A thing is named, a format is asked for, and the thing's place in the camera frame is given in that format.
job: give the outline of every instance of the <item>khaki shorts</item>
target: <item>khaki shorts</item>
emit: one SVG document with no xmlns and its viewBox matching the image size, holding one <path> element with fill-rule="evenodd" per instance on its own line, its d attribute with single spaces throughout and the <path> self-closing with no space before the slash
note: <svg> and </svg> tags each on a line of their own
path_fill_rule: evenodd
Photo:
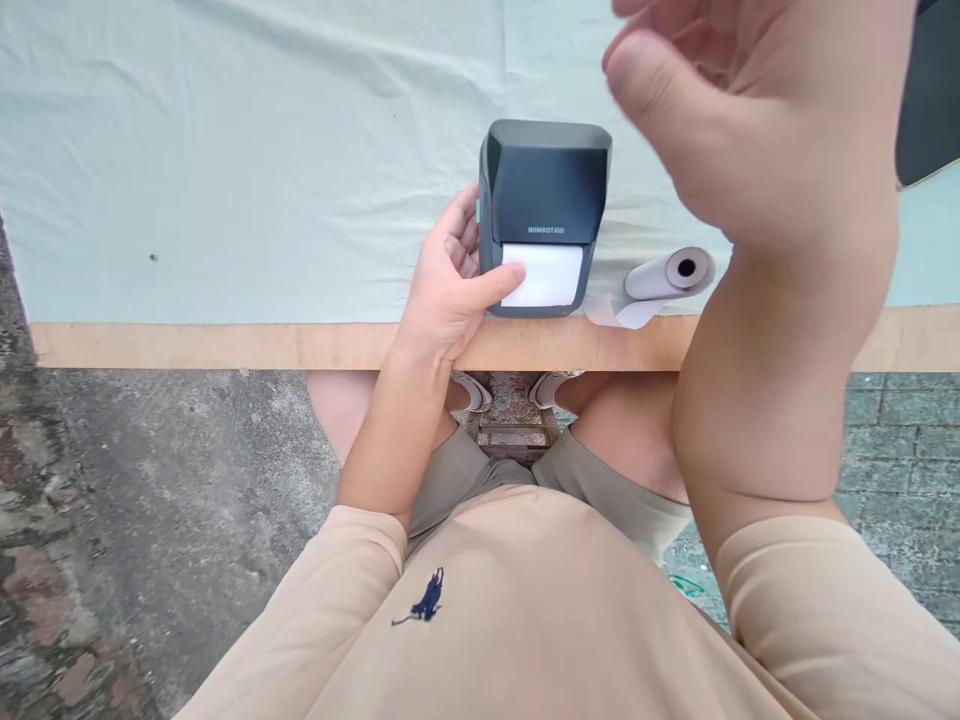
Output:
<svg viewBox="0 0 960 720">
<path fill-rule="evenodd" d="M 407 553 L 414 552 L 464 502 L 502 485 L 538 485 L 587 503 L 658 565 L 693 517 L 687 505 L 631 482 L 587 450 L 568 430 L 527 470 L 491 460 L 458 428 L 430 457 L 413 506 Z"/>
</svg>

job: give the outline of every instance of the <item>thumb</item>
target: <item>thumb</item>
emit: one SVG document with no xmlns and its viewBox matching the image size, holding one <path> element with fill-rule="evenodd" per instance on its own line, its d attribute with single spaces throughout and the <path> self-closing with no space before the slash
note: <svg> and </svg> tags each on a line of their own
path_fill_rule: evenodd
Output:
<svg viewBox="0 0 960 720">
<path fill-rule="evenodd" d="M 696 138 L 697 126 L 709 122 L 722 98 L 673 45 L 647 30 L 620 41 L 606 73 L 624 114 L 665 163 L 674 148 Z"/>
<path fill-rule="evenodd" d="M 498 265 L 483 275 L 464 281 L 463 298 L 471 312 L 484 310 L 520 287 L 526 276 L 523 265 Z"/>
</svg>

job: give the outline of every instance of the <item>forearm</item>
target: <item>forearm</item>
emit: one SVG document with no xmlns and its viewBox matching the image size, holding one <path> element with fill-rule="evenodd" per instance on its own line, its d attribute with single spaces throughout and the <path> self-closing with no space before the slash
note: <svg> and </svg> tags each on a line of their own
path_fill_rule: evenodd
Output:
<svg viewBox="0 0 960 720">
<path fill-rule="evenodd" d="M 738 244 L 704 310 L 674 437 L 694 512 L 700 505 L 716 542 L 751 519 L 718 517 L 718 492 L 747 498 L 738 512 L 763 514 L 765 500 L 817 503 L 836 487 L 846 380 L 883 308 L 897 246 L 893 202 L 851 215 L 835 236 L 789 251 Z"/>
<path fill-rule="evenodd" d="M 409 531 L 449 379 L 448 361 L 391 349 L 344 464 L 338 505 L 393 515 Z"/>
</svg>

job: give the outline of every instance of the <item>white paper strip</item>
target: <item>white paper strip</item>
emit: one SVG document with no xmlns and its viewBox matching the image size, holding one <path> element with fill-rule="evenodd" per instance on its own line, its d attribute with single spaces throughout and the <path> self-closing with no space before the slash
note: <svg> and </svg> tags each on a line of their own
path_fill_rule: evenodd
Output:
<svg viewBox="0 0 960 720">
<path fill-rule="evenodd" d="M 507 295 L 503 307 L 570 305 L 577 296 L 583 248 L 579 245 L 504 243 L 503 264 L 520 263 L 527 276 Z"/>
<path fill-rule="evenodd" d="M 706 290 L 715 274 L 710 253 L 702 248 L 683 248 L 630 271 L 624 289 L 639 302 L 630 303 L 615 313 L 613 296 L 606 293 L 587 302 L 584 310 L 597 325 L 637 330 L 650 322 L 670 300 L 699 295 Z"/>
</svg>

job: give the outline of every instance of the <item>hand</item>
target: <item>hand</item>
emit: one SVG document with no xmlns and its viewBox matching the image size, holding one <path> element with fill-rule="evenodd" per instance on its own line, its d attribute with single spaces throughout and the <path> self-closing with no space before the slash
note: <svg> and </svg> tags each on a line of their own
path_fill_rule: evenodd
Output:
<svg viewBox="0 0 960 720">
<path fill-rule="evenodd" d="M 896 242 L 893 151 L 915 0 L 613 7 L 632 17 L 604 55 L 610 89 L 694 215 L 733 242 L 782 248 L 880 214 Z"/>
<path fill-rule="evenodd" d="M 478 197 L 476 185 L 461 191 L 423 241 L 397 346 L 452 362 L 480 327 L 486 309 L 523 282 L 521 265 L 500 265 L 477 276 Z"/>
</svg>

